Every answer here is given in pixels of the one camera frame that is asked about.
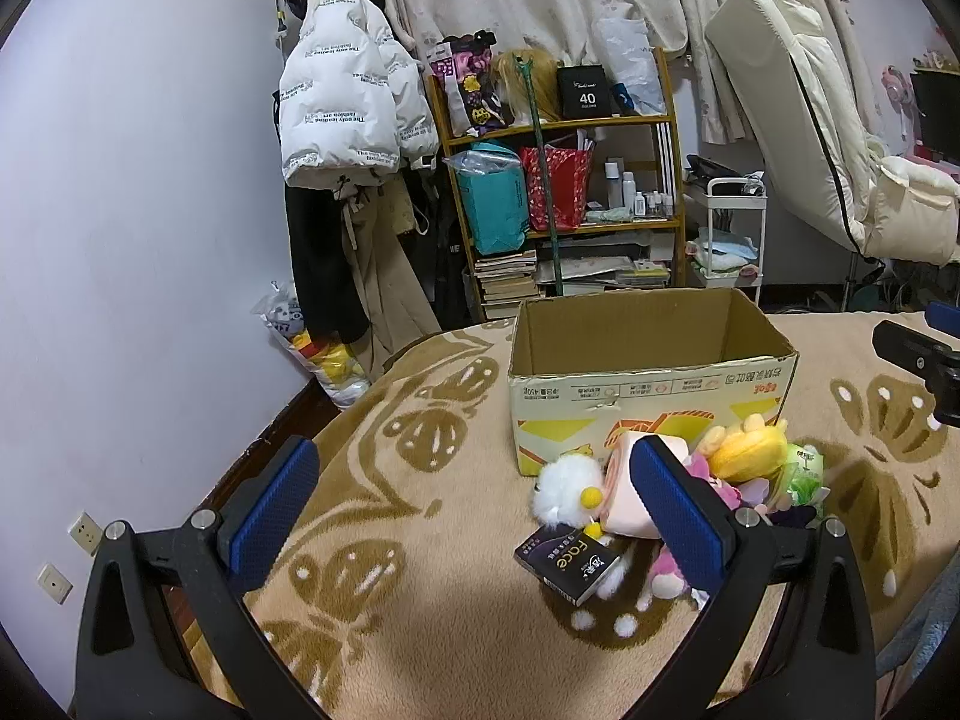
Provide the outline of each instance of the yellow plush toy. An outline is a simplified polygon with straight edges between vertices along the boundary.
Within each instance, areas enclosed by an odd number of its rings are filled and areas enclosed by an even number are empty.
[[[786,419],[767,425],[761,415],[748,416],[743,425],[707,431],[697,451],[707,458],[710,473],[732,485],[771,476],[786,463]]]

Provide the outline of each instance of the stack of books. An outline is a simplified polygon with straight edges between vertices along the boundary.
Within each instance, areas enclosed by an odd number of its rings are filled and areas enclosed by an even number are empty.
[[[634,263],[632,271],[618,272],[616,282],[621,287],[662,290],[670,283],[670,269],[663,262],[640,260]]]
[[[475,270],[487,319],[515,317],[523,300],[541,296],[535,279],[536,250],[477,260]]]

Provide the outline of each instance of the red gift bag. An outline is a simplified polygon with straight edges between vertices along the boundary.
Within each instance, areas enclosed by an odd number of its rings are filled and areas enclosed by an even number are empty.
[[[536,148],[522,148],[520,161],[527,173],[530,225],[536,231],[550,229],[546,215],[546,193]],[[558,230],[575,230],[587,213],[587,182],[593,163],[592,151],[574,148],[547,148],[547,168],[553,189],[553,213]]]

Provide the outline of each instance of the blanket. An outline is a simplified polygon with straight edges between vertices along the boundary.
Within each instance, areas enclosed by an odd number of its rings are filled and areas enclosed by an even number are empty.
[[[960,538],[960,432],[933,418],[918,379],[875,357],[872,327],[889,318],[772,317],[800,351],[789,436],[826,455],[877,649]],[[895,319],[949,343],[916,314]],[[579,610],[512,558],[536,525],[512,443],[511,338],[506,320],[421,343],[316,438],[320,483],[246,603],[334,717],[614,720],[696,616],[688,600],[637,610],[652,542],[621,542],[621,589]],[[749,678],[779,597],[768,590],[720,698]],[[203,640],[193,654],[232,697]]]

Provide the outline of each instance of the wall socket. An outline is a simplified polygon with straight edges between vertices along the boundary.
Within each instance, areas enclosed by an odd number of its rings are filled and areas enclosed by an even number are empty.
[[[100,539],[104,537],[104,529],[86,512],[82,512],[77,521],[70,526],[70,536],[80,544],[80,549],[88,555],[94,555],[100,546]]]
[[[66,601],[66,597],[73,589],[73,584],[70,584],[66,576],[56,570],[56,567],[51,563],[47,563],[47,565],[40,570],[40,576],[37,577],[37,584],[39,584],[43,591],[53,598],[56,603],[61,605]]]

